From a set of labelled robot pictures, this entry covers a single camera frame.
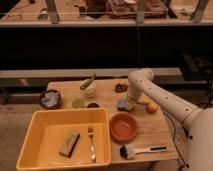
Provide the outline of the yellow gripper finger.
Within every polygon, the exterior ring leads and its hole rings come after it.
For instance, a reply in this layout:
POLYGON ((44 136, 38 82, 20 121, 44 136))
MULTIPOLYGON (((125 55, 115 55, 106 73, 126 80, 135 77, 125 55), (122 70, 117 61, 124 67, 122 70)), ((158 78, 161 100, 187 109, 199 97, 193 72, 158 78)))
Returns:
POLYGON ((130 100, 127 100, 125 102, 125 110, 126 111, 132 111, 135 107, 135 102, 134 101, 130 101, 130 100))

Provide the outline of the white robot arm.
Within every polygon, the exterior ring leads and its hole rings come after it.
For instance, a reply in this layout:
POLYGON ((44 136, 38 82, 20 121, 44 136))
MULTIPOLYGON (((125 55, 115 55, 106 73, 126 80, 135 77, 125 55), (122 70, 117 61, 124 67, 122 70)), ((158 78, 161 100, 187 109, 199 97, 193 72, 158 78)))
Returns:
POLYGON ((213 108, 202 109, 157 86, 153 78, 150 68, 130 72, 127 100, 135 103, 145 93, 188 131, 184 171, 213 171, 213 108))

